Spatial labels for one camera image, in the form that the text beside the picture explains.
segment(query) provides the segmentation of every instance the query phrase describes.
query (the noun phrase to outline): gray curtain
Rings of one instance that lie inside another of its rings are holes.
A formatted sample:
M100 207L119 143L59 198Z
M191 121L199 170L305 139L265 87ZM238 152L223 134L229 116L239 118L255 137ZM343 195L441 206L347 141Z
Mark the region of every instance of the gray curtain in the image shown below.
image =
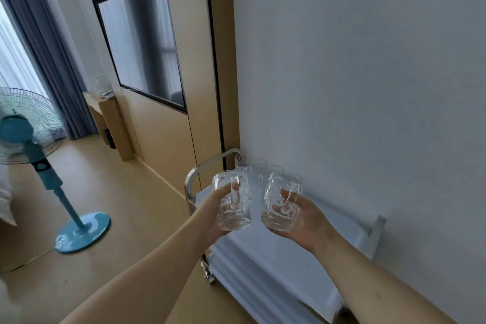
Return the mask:
M37 64L69 138L98 133L83 98L86 89L46 0L5 0Z

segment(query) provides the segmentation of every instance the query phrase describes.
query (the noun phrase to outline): cart handle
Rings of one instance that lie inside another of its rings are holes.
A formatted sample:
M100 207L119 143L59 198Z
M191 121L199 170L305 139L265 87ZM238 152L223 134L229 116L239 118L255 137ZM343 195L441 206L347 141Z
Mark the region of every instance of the cart handle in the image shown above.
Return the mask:
M199 164L197 167L192 168L189 174L187 174L186 181L184 183L184 192L186 194L186 201L188 203L189 211L191 214L196 210L195 195L192 194L192 183L194 182L194 178L196 178L199 172L201 172L201 170L206 168L209 164L218 161L222 158L225 158L226 156L233 154L234 152L241 155L240 149L228 150L227 152L219 154L214 158L211 158L210 160L207 160Z

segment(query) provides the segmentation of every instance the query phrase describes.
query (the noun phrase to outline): blue fan base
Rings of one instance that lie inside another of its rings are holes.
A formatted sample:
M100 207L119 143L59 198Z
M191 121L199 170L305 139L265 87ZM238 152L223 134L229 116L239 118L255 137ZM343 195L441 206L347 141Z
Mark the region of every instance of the blue fan base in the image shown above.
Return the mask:
M105 213L91 213L80 217L85 225L80 229L70 221L56 237L55 249L60 253L74 253L91 246L99 240L110 227L110 216Z

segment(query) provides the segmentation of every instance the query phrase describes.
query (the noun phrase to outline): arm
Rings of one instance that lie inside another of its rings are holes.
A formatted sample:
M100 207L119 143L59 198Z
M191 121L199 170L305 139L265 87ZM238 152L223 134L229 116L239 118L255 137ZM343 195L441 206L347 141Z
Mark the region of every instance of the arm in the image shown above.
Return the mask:
M83 302L61 324L164 323L204 251L226 234L217 223L229 185L214 192L167 241Z
M288 192L281 191L284 198ZM453 324L433 303L375 265L334 229L312 201L299 197L289 232L272 231L312 253L361 324Z

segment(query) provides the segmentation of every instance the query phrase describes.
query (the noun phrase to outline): metal cart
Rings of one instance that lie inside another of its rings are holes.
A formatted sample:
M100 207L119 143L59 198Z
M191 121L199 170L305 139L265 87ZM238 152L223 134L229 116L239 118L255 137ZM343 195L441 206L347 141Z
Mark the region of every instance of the metal cart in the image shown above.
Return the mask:
M241 154L239 149L231 149L189 172L185 193L191 214L211 191L209 186L192 194L192 182L198 173L209 164L233 153ZM262 188L256 185L250 188L253 195L262 192ZM331 206L319 200L313 201L347 241L369 259L373 259L386 223L384 217L378 216L372 228L368 229ZM254 219L259 215L259 205L255 201L252 214ZM256 221L241 231L220 238L211 247L211 254L201 257L201 266L210 283L218 279L261 324L322 324L308 308L332 322L334 314L343 305L337 288L309 253L292 241L273 235Z

